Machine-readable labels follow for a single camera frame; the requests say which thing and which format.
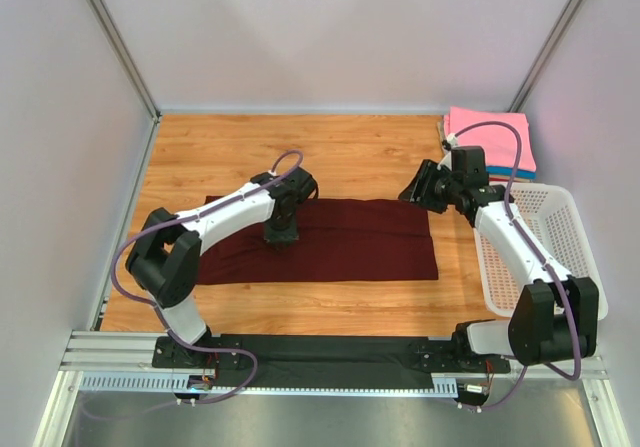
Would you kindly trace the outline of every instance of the plastic basket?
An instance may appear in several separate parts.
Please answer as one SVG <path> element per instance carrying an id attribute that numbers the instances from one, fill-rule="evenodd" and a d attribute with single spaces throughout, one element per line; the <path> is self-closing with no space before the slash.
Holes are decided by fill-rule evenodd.
<path id="1" fill-rule="evenodd" d="M 522 218 L 547 250 L 575 277 L 591 277 L 600 290 L 598 320 L 609 310 L 591 247 L 571 194 L 562 187 L 514 183 L 511 189 Z M 511 317 L 520 290 L 489 241 L 474 230 L 482 290 L 487 308 Z"/>

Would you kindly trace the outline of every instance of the maroon cloth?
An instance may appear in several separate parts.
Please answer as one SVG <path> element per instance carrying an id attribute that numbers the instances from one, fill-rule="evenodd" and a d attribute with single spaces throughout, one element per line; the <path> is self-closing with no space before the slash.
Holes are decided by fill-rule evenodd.
<path id="1" fill-rule="evenodd" d="M 207 202 L 216 197 L 207 197 Z M 200 258 L 199 284 L 436 280 L 427 213 L 396 200 L 308 200 L 300 240 L 276 250 L 255 224 Z"/>

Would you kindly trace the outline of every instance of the folded pink cloth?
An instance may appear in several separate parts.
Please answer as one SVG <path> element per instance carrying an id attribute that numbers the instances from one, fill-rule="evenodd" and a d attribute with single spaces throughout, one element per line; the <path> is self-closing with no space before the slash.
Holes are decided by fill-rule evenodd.
<path id="1" fill-rule="evenodd" d="M 457 133 L 471 124 L 491 120 L 511 124 L 520 133 L 522 138 L 522 157 L 518 168 L 535 172 L 536 163 L 533 160 L 531 143 L 529 142 L 529 122 L 527 122 L 527 117 L 524 114 L 496 114 L 451 107 L 449 115 L 444 116 L 444 133 L 445 135 L 449 135 L 451 132 Z M 458 137 L 458 143 L 463 146 L 479 145 L 482 147 L 487 165 L 513 167 L 516 155 L 516 139 L 504 127 L 497 125 L 479 127 Z"/>

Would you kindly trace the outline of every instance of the wood surface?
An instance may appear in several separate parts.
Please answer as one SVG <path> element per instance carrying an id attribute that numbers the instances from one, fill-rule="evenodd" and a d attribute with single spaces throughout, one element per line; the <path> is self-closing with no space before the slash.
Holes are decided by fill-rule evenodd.
<path id="1" fill-rule="evenodd" d="M 291 148 L 304 152 L 303 166 L 324 198 L 395 199 L 422 159 L 442 157 L 436 130 L 440 119 L 167 115 L 131 233 L 158 207 L 191 209 L 206 195 L 235 191 Z M 199 286 L 200 313 L 214 332 L 265 334 L 440 336 L 449 335 L 458 322 L 495 318 L 484 304 L 471 227 L 452 210 L 428 217 L 437 281 Z M 119 278 L 128 290 L 141 292 L 122 265 Z M 101 329 L 157 332 L 161 326 L 149 307 L 114 290 Z"/>

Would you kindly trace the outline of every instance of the wall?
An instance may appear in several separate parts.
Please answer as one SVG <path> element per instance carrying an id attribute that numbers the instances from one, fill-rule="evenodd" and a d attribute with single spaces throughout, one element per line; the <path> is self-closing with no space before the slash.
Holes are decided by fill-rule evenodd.
<path id="1" fill-rule="evenodd" d="M 567 0 L 106 0 L 164 111 L 506 109 Z"/>
<path id="2" fill-rule="evenodd" d="M 525 112 L 541 179 L 567 187 L 609 301 L 600 345 L 633 445 L 640 382 L 640 3 L 587 0 Z"/>
<path id="3" fill-rule="evenodd" d="M 85 0 L 0 0 L 2 445 L 86 329 L 150 119 Z"/>

